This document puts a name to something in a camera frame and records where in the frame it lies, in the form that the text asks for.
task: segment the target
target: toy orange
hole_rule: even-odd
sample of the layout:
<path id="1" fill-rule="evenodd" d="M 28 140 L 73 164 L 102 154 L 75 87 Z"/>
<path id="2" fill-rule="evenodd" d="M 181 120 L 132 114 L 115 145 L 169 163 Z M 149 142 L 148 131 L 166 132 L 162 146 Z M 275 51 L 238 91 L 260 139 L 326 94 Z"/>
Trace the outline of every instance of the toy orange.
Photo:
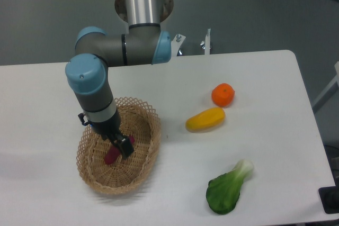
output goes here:
<path id="1" fill-rule="evenodd" d="M 219 107 L 225 107 L 233 101 L 234 94 L 235 91 L 229 84 L 222 83 L 213 89 L 212 100 Z"/>

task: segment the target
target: yellow mango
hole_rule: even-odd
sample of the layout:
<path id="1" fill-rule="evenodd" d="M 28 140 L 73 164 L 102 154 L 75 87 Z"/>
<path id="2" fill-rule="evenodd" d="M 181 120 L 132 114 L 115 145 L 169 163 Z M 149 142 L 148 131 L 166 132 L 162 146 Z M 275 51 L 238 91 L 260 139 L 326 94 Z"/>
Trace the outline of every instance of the yellow mango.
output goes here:
<path id="1" fill-rule="evenodd" d="M 225 112 L 222 108 L 214 107 L 195 115 L 186 121 L 189 131 L 200 131 L 222 123 Z"/>

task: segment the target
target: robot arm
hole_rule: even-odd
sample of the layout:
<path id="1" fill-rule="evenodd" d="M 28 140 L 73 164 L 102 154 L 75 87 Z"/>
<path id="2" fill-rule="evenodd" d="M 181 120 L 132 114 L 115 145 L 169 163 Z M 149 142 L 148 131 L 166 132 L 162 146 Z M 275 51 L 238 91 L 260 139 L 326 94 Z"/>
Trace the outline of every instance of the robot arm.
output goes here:
<path id="1" fill-rule="evenodd" d="M 123 158 L 133 153 L 133 147 L 119 130 L 121 120 L 108 83 L 108 68 L 170 60 L 171 38 L 160 30 L 158 6 L 159 0 L 126 0 L 129 33 L 108 36 L 96 27 L 82 29 L 76 56 L 66 65 L 68 83 L 84 111 L 79 114 L 82 124 L 90 124 L 103 139 L 108 138 Z"/>

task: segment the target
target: woven basket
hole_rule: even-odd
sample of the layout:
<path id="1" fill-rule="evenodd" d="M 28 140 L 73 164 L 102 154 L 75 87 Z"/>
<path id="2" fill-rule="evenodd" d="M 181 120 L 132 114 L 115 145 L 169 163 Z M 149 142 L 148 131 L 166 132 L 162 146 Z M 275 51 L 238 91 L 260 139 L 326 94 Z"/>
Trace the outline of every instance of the woven basket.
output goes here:
<path id="1" fill-rule="evenodd" d="M 136 189 L 149 175 L 160 145 L 160 119 L 155 109 L 136 98 L 115 99 L 120 116 L 120 130 L 135 139 L 134 152 L 106 165 L 104 157 L 111 142 L 102 140 L 87 126 L 77 152 L 81 178 L 92 189 L 105 194 L 123 194 Z"/>

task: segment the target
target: green leaf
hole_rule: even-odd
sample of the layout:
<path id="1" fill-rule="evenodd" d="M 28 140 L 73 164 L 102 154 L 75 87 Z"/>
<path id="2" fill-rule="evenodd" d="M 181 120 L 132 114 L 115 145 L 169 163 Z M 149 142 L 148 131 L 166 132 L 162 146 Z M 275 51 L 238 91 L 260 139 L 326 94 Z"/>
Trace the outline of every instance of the green leaf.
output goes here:
<path id="1" fill-rule="evenodd" d="M 217 214 L 231 212 L 240 197 L 244 179 L 250 177 L 254 169 L 251 161 L 240 160 L 232 171 L 212 179 L 208 183 L 206 200 Z"/>

